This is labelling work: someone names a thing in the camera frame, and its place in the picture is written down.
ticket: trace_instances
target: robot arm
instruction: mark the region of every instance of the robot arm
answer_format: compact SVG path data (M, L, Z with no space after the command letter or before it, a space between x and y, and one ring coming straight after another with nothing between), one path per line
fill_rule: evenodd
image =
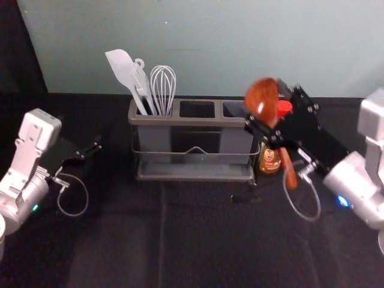
M298 175L305 180L310 173L318 173L346 206L369 227L380 231L379 245L384 254L384 89L361 103L358 131L366 137L365 157L348 151L319 125L320 107L301 87L289 89L279 80L279 90L293 104L292 113L273 129L249 115L245 129L262 133L272 149L286 146L296 150L308 163Z
M84 161L101 149L95 141L84 151L58 138L61 121L41 109L24 115L15 141L16 151L10 168L0 182L0 260L5 235L17 231L49 191L50 183L69 183L57 177L65 162Z

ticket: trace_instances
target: white spatula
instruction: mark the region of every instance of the white spatula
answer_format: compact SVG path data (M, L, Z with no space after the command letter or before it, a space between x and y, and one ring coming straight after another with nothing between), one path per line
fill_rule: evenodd
M136 106L140 113L142 115L148 115L140 99L140 96L136 91L134 79L131 76L134 62L132 61L129 54L124 50L116 49L106 52L106 56L112 71L115 74L115 77L121 84L123 84L131 91L133 99L135 100Z

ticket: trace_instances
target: wooden spoon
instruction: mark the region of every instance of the wooden spoon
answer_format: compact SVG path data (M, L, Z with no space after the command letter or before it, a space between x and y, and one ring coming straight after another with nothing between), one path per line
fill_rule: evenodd
M264 124L273 128L277 121L278 111L278 84L273 78L261 78L255 82L245 95L245 105L248 110L261 120ZM278 149L283 169L287 170L292 166L286 148ZM296 172L293 167L289 170L286 180L288 189L295 189L298 186Z

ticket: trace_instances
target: utensil holder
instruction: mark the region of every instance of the utensil holder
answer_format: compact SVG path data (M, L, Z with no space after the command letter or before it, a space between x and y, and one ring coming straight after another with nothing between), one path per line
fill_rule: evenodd
M242 100L177 98L171 115L146 116L132 100L137 179L253 181L257 142L244 130L247 113Z

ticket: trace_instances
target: black tablecloth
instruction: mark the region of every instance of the black tablecloth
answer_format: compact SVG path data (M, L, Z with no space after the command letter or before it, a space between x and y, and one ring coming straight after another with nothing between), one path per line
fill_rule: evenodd
M1 101L2 175L22 116L35 107L63 115L61 135L80 146L101 133L104 149L71 171L88 187L86 214L60 214L53 189L7 238L0 287L384 286L377 232L342 209L316 179L323 213L314 224L291 210L281 175L260 179L257 203L237 205L230 196L249 193L245 184L136 182L128 97L14 95ZM318 102L323 126L364 153L356 132L359 100ZM82 191L67 197L81 201Z

